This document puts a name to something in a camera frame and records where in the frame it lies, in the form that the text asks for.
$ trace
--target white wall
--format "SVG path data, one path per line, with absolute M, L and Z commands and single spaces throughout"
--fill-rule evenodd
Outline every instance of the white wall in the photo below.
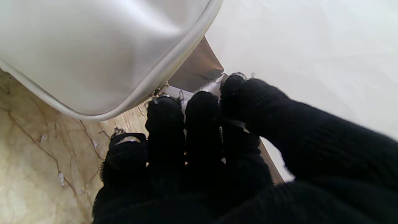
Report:
M 227 74 L 398 139 L 398 1 L 224 0 L 206 37 Z

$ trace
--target white plastic container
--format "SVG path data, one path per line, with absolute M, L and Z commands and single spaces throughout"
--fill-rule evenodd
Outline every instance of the white plastic container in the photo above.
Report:
M 3 0 L 0 68 L 55 109 L 107 120 L 185 61 L 222 0 Z

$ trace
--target marble floor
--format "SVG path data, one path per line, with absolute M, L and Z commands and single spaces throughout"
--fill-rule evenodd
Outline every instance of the marble floor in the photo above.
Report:
M 0 223 L 90 223 L 115 127 L 145 129 L 139 105 L 108 121 L 63 115 L 0 70 Z

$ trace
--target debris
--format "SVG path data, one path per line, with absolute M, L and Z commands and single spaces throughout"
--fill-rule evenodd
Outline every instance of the debris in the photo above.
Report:
M 93 145 L 94 145 L 94 148 L 97 148 L 98 147 L 98 142 L 93 141 Z
M 46 134 L 41 135 L 40 141 L 39 143 L 42 143 L 43 141 L 45 141 L 48 138 L 48 136 Z
M 65 186 L 64 174 L 62 172 L 58 173 L 58 178 L 61 181 L 61 186 L 64 187 Z

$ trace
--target white surface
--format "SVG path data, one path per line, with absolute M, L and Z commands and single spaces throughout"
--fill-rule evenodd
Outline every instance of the white surface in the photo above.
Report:
M 396 0 L 228 0 L 206 37 L 228 74 L 398 139 Z
M 221 0 L 3 0 L 0 67 L 79 119 L 112 118 L 164 83 Z

